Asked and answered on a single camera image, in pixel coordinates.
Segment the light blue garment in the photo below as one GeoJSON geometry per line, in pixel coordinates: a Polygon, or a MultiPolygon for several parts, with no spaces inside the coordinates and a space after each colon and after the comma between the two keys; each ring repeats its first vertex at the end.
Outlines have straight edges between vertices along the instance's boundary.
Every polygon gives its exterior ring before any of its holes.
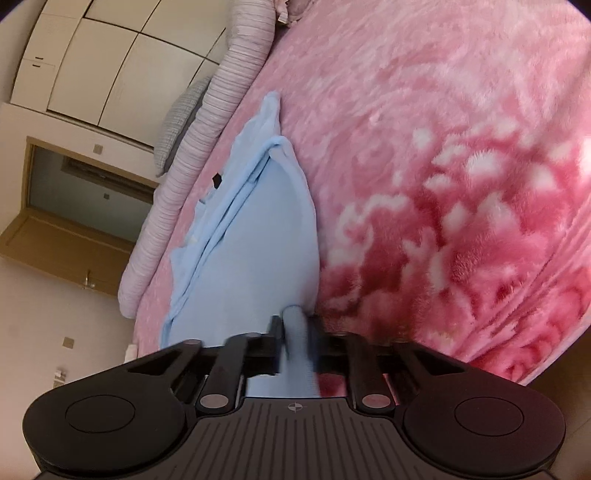
{"type": "Polygon", "coordinates": [[[173,287],[160,345],[218,346],[283,318],[280,373],[249,383],[255,397],[317,398],[307,318],[320,285],[317,215],[294,148],[280,131],[280,95],[264,96],[231,146],[221,183],[194,208],[170,254],[173,287]]]}

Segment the grey striped pillow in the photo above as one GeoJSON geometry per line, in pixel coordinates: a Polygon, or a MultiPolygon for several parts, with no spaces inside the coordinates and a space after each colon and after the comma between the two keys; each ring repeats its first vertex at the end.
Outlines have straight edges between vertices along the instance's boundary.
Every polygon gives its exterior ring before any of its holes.
{"type": "Polygon", "coordinates": [[[204,100],[209,83],[211,83],[211,76],[197,80],[173,102],[166,113],[153,148],[157,177],[168,172],[180,142],[204,100]]]}

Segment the pink fluffy blanket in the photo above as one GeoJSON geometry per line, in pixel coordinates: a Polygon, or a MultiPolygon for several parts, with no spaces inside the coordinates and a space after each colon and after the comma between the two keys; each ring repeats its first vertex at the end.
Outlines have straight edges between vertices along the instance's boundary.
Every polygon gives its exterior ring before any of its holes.
{"type": "Polygon", "coordinates": [[[133,318],[140,355],[165,348],[170,254],[270,92],[315,205],[325,328],[528,384],[589,327],[585,15],[567,1],[315,1],[273,39],[189,191],[133,318]]]}

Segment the striped lilac folded duvet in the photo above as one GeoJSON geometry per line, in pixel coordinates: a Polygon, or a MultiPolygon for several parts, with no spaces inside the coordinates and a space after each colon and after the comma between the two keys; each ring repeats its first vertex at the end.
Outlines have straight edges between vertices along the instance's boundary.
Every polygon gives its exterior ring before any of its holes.
{"type": "Polygon", "coordinates": [[[224,54],[195,119],[181,138],[121,277],[118,290],[123,317],[136,316],[176,225],[180,210],[213,147],[269,56],[276,32],[273,1],[233,1],[224,54]]]}

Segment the cream wardrobe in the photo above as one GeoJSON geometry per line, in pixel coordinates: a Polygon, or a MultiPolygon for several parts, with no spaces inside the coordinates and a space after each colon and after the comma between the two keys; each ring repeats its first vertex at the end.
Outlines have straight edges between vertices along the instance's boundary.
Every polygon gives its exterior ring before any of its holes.
{"type": "Polygon", "coordinates": [[[153,146],[171,105],[225,51],[221,0],[47,1],[12,103],[153,146]]]}

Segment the wooden door frame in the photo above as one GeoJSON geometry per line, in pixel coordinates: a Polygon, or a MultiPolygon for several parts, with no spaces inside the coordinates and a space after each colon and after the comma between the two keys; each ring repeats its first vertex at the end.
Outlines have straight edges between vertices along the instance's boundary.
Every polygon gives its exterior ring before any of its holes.
{"type": "Polygon", "coordinates": [[[33,137],[21,208],[2,257],[84,289],[116,295],[156,184],[33,137]]]}

